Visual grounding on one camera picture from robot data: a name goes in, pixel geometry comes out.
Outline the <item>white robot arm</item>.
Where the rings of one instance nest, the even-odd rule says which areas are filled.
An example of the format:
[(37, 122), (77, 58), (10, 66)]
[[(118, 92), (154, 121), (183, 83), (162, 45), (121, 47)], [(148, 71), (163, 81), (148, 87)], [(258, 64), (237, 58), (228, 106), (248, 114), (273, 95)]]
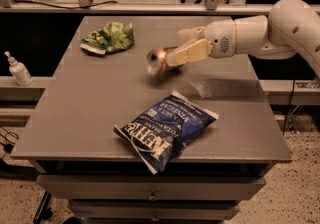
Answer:
[(320, 17), (302, 0), (280, 0), (266, 16), (214, 21), (183, 29), (178, 36), (183, 44), (166, 57), (171, 67), (208, 57), (286, 59), (298, 54), (320, 76)]

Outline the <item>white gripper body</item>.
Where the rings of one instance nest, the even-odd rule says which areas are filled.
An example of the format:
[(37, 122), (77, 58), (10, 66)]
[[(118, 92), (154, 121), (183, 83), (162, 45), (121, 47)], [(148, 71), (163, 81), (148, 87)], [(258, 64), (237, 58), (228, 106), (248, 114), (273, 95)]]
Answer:
[(214, 21), (204, 28), (204, 38), (211, 45), (210, 57), (227, 58), (235, 54), (235, 22), (232, 19)]

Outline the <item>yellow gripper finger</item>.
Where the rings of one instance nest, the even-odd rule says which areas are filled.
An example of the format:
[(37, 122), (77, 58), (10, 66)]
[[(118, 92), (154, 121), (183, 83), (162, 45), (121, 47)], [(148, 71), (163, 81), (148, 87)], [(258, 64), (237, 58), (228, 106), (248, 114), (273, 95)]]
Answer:
[(181, 29), (177, 32), (177, 35), (182, 42), (187, 42), (189, 40), (199, 40), (203, 37), (203, 30), (203, 27)]
[(212, 45), (207, 39), (190, 39), (183, 45), (167, 54), (166, 63), (171, 67), (206, 59), (212, 51)]

